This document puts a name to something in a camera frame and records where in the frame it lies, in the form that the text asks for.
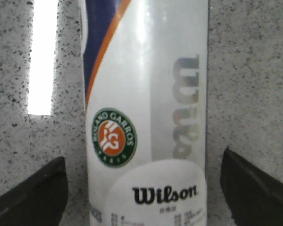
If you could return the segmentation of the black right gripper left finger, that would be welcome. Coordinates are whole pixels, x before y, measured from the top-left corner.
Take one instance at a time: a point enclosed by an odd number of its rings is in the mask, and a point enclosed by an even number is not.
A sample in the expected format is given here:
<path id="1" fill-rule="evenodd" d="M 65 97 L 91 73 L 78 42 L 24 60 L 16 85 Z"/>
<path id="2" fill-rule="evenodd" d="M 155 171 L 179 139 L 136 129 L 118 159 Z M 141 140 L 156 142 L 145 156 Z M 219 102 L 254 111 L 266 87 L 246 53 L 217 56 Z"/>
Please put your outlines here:
<path id="1" fill-rule="evenodd" d="M 64 157 L 0 196 L 0 226 L 58 226 L 68 201 Z"/>

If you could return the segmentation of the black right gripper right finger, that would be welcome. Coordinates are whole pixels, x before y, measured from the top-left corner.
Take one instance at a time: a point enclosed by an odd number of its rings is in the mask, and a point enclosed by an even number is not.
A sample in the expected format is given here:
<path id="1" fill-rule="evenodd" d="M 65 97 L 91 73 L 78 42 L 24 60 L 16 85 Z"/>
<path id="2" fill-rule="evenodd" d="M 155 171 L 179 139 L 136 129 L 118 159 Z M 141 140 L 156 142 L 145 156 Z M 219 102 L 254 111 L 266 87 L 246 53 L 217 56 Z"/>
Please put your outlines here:
<path id="1" fill-rule="evenodd" d="M 237 226 L 283 226 L 283 183 L 229 147 L 220 185 Z"/>

